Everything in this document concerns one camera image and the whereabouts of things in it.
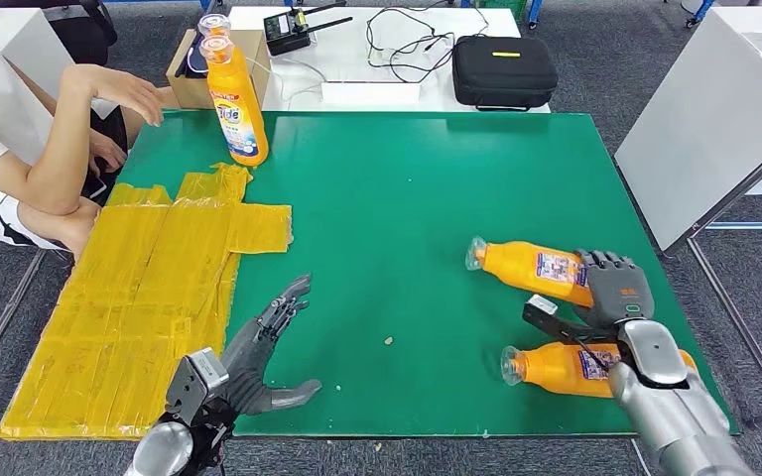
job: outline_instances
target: yellow tape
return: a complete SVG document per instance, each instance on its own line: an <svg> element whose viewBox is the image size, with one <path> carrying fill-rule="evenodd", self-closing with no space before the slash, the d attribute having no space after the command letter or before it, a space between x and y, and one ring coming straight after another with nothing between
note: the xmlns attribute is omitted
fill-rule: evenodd
<svg viewBox="0 0 762 476"><path fill-rule="evenodd" d="M226 245L230 252L284 253L293 241L290 205L235 205Z"/></svg>
<svg viewBox="0 0 762 476"><path fill-rule="evenodd" d="M239 203L251 179L234 166L188 174L173 204L161 187L115 187L1 438L136 439L150 428L179 359L223 348L234 250L287 250L291 207Z"/></svg>

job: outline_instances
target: detergent bottle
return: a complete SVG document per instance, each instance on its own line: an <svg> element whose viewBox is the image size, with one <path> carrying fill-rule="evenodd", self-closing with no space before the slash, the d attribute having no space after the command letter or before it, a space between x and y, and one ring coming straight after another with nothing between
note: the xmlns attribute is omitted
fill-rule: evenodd
<svg viewBox="0 0 762 476"><path fill-rule="evenodd" d="M616 344L586 344L606 365L620 361ZM697 369L691 355L680 349L685 365ZM507 346L501 353L501 374L508 385L536 384L555 394L611 399L605 369L579 345L551 342L535 350Z"/></svg>
<svg viewBox="0 0 762 476"><path fill-rule="evenodd" d="M226 36L206 37L199 49L208 62L206 83L229 155L244 166L260 165L269 149L243 52Z"/></svg>
<svg viewBox="0 0 762 476"><path fill-rule="evenodd" d="M585 266L574 253L525 241L496 244L474 237L465 258L468 270L483 270L514 288L592 307Z"/></svg>

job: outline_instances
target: gray carpet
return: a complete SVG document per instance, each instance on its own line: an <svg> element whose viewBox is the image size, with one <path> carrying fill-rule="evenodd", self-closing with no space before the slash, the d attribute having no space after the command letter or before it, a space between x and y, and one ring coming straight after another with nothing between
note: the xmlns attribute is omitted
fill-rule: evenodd
<svg viewBox="0 0 762 476"><path fill-rule="evenodd" d="M120 36L110 51L109 65L166 84L165 68L184 29L198 17L198 4L108 6ZM686 18L677 4L661 0L547 0L540 27L532 36L548 43L560 72L552 108L591 113L614 152L692 34L682 28ZM762 197L741 200L726 217L762 220ZM762 339L762 232L709 231L699 242ZM31 250L0 245L0 312L32 256ZM663 265L732 412L738 420L761 414L762 377L696 261L682 250ZM66 275L64 263L48 256L4 337L0 416ZM747 461L762 474L762 431L746 430L738 442ZM642 474L629 441L623 439L384 440L379 451L374 443L235 440L227 447L227 474ZM120 474L133 448L127 442L0 442L0 475ZM654 474L661 472L655 468Z"/></svg>

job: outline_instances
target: robotic hand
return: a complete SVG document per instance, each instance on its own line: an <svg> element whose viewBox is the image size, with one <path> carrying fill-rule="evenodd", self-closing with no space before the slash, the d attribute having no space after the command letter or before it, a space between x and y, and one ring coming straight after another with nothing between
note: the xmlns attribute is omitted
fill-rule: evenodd
<svg viewBox="0 0 762 476"><path fill-rule="evenodd" d="M263 377L279 337L310 289L295 279L258 317L235 334L220 360L211 348L183 357L166 393L165 413L139 442L125 476L191 476L221 465L223 441L240 415L304 405L320 389L308 380L295 389L271 389Z"/></svg>
<svg viewBox="0 0 762 476"><path fill-rule="evenodd" d="M653 297L643 270L614 253L576 253L594 301L592 308L575 308L587 325L558 318L556 307L540 297L525 304L525 320L565 343L617 343L621 360L597 363L608 371L615 401L669 474L754 475L699 374L685 365L667 327L652 320Z"/></svg>

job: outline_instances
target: black case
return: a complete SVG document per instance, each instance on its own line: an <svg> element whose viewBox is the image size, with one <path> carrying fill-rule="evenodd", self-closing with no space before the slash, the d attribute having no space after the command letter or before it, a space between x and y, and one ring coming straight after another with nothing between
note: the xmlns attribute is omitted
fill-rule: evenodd
<svg viewBox="0 0 762 476"><path fill-rule="evenodd" d="M548 48L535 39L461 37L451 67L457 101L478 108L543 106L557 88Z"/></svg>

